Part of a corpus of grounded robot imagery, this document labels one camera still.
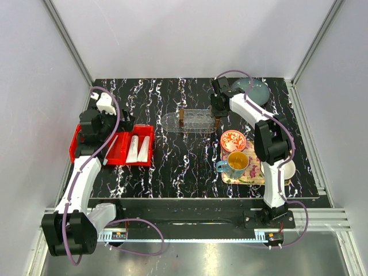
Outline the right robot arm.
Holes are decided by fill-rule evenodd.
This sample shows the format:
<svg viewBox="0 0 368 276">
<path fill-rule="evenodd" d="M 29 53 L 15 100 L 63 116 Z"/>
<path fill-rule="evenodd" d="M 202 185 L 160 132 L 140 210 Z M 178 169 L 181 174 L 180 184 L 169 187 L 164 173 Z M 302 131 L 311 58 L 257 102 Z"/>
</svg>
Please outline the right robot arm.
<svg viewBox="0 0 368 276">
<path fill-rule="evenodd" d="M 224 76 L 212 81 L 212 114 L 221 118 L 234 112 L 254 129 L 254 149 L 263 166 L 266 207 L 256 217 L 269 227 L 276 227 L 288 213 L 285 198 L 285 164 L 293 159 L 294 142 L 284 126 L 285 117 L 276 116 L 256 104 L 246 91 L 233 89 Z"/>
</svg>

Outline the clear acrylic toothbrush holder rack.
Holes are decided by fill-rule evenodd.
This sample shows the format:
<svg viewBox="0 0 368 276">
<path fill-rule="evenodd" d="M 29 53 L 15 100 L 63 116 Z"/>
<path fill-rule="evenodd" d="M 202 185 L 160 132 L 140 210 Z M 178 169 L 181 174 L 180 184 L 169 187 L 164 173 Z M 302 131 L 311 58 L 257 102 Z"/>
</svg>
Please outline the clear acrylic toothbrush holder rack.
<svg viewBox="0 0 368 276">
<path fill-rule="evenodd" d="M 217 129 L 220 119 L 209 109 L 181 109 L 179 126 L 182 129 Z"/>
</svg>

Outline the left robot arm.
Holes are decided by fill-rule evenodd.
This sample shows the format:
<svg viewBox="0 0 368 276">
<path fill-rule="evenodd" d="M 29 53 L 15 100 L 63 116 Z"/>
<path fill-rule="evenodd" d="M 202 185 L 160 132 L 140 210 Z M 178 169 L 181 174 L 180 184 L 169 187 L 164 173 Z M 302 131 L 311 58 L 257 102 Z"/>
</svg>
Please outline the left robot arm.
<svg viewBox="0 0 368 276">
<path fill-rule="evenodd" d="M 115 114 L 98 108 L 87 109 L 79 116 L 79 125 L 71 144 L 74 155 L 72 176 L 64 196 L 53 213 L 45 214 L 41 227 L 52 256 L 92 254 L 98 234 L 107 224 L 119 227 L 124 212 L 115 204 L 98 204 L 89 213 L 87 206 L 95 179 L 116 138 L 131 132 L 135 118 L 122 109 Z"/>
</svg>

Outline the white toothpaste tube red cap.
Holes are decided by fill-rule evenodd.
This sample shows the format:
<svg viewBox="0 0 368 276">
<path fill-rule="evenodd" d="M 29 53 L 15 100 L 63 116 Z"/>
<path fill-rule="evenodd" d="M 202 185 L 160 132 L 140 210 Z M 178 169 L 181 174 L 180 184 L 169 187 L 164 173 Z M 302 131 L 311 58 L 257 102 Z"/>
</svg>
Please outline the white toothpaste tube red cap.
<svg viewBox="0 0 368 276">
<path fill-rule="evenodd" d="M 150 146 L 150 137 L 146 136 L 142 142 L 139 154 L 137 156 L 138 162 L 147 162 L 149 146 Z"/>
</svg>

